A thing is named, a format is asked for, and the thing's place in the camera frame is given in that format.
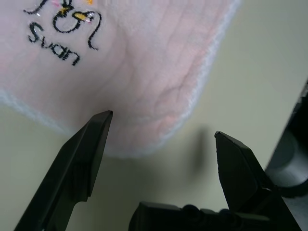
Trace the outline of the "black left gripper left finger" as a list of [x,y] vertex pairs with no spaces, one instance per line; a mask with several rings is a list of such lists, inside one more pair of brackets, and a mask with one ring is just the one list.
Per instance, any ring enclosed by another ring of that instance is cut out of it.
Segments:
[[15,230],[66,230],[74,206],[92,194],[112,117],[94,115],[61,147]]

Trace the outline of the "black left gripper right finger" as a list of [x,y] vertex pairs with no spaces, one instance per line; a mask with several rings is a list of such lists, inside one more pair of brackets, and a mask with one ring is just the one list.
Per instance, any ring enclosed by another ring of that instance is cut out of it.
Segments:
[[272,231],[299,231],[278,187],[252,150],[221,131],[215,133],[215,139],[218,176],[229,210],[266,221]]

